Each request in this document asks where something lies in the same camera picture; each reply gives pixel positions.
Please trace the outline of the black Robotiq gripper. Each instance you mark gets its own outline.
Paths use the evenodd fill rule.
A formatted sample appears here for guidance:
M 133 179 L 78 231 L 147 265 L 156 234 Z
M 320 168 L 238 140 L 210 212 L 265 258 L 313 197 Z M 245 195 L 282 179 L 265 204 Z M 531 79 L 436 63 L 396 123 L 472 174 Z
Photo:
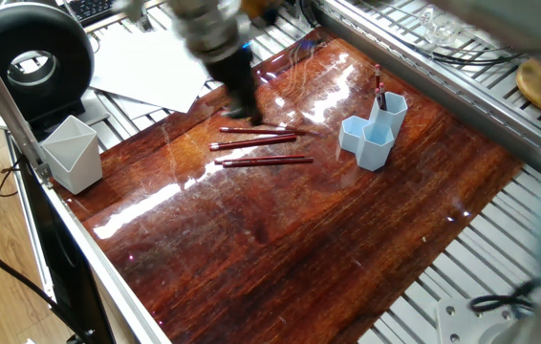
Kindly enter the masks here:
M 263 114 L 255 96 L 255 81 L 252 74 L 252 52 L 247 44 L 235 52 L 204 65 L 209 75 L 224 84 L 230 98 L 228 117 L 244 119 L 250 117 L 252 125 L 262 125 Z

